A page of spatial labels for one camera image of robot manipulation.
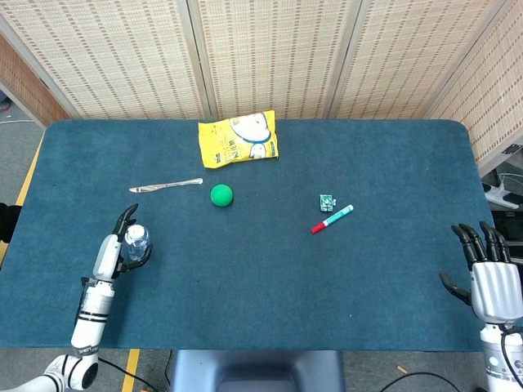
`yellow snack bag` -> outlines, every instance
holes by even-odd
[[[198,123],[203,165],[216,169],[232,162],[278,157],[275,111]]]

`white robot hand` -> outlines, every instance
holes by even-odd
[[[463,245],[471,291],[456,287],[444,271],[440,272],[440,279],[450,294],[470,305],[486,323],[481,340],[490,391],[521,391],[523,340],[520,329],[513,326],[523,317],[520,274],[511,263],[505,238],[486,222],[480,222],[480,227],[485,234],[486,250],[471,226],[452,226]]]
[[[131,215],[137,208],[138,204],[134,204],[125,210],[113,233],[104,239],[92,271],[94,278],[82,278],[82,296],[71,338],[74,355],[57,357],[41,376],[3,392],[64,392],[86,390],[92,385],[98,373],[100,341],[114,298],[113,281],[121,273],[144,265],[153,249],[149,245],[145,255],[131,264],[124,264],[120,255],[123,236],[127,227],[135,223]]]

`yellow tape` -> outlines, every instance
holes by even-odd
[[[127,370],[131,374],[136,375],[138,369],[138,359],[140,359],[140,349],[130,349],[127,357]],[[123,378],[122,392],[132,392],[134,388],[134,378],[127,374]]]
[[[40,143],[38,144],[38,148],[36,149],[36,153],[34,153],[33,161],[31,162],[31,166],[29,167],[29,171],[27,172],[27,176],[25,176],[24,184],[22,185],[22,189],[20,190],[20,193],[18,194],[18,199],[16,200],[17,206],[24,205],[25,197],[27,196],[27,191],[29,190],[29,184],[31,184],[31,179],[33,178],[34,168],[36,167],[36,161],[38,161],[38,156],[40,154],[40,147],[42,146],[42,139],[40,139]],[[3,258],[6,255],[7,252],[7,244],[0,241],[0,267],[3,263]]]

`black cable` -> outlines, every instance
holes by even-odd
[[[446,382],[449,385],[451,385],[458,392],[460,392],[458,387],[456,385],[454,385],[452,382],[450,382],[449,380],[447,380],[443,376],[440,376],[439,374],[435,374],[435,373],[431,373],[431,372],[413,372],[413,373],[404,374],[403,376],[396,378],[394,381],[389,382],[387,385],[385,385],[385,387],[382,390],[380,390],[380,392],[383,392],[384,390],[387,390],[388,388],[393,386],[396,382],[401,381],[404,378],[411,377],[411,376],[433,376],[433,377],[437,377],[440,380],[443,380],[444,382]]]
[[[154,392],[160,392],[160,390],[159,390],[158,388],[154,388],[154,387],[153,387],[149,382],[145,381],[143,378],[140,378],[139,376],[135,376],[134,374],[131,374],[130,372],[128,372],[128,371],[122,369],[120,366],[115,365],[114,363],[109,362],[108,360],[103,359],[103,358],[100,358],[100,357],[98,357],[98,360],[99,360],[100,362],[102,362],[102,363],[105,363],[105,364],[107,364],[107,365],[109,365],[109,366],[112,366],[112,367],[115,368],[115,369],[118,369],[120,372],[125,373],[125,374],[127,374],[128,376],[137,379],[138,381],[143,382],[144,384],[146,384],[147,386],[149,386],[149,387],[150,387]]]
[[[507,338],[508,335],[511,335],[513,333],[519,333],[519,332],[521,332],[521,329],[517,328],[517,327],[514,327],[512,330],[503,331],[503,334],[501,335],[501,352],[503,353],[503,358],[505,359],[505,362],[507,363],[507,366],[510,369],[510,373],[512,373],[512,375],[516,379],[516,382],[523,389],[523,382],[521,382],[520,377],[516,374],[514,367],[512,367],[512,364],[510,363],[510,359],[508,359],[507,347],[505,345],[505,339]]]
[[[169,386],[171,386],[171,380],[169,380],[169,377],[167,375],[167,369],[169,367],[169,363],[171,362],[171,358],[172,358],[172,350],[171,352],[169,353],[169,359],[167,360],[167,363],[165,364],[165,370],[163,371],[163,374],[165,375],[165,379],[167,380],[167,384]]]

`blue felt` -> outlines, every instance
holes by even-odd
[[[58,122],[45,135],[0,272],[0,345],[69,346],[80,277],[118,215],[149,227],[104,347],[479,350],[452,224],[491,221],[465,128],[451,121],[282,120],[279,159],[203,168],[195,121]],[[201,176],[203,185],[132,194]],[[209,192],[231,186],[234,202]],[[319,195],[355,210],[317,235]]]

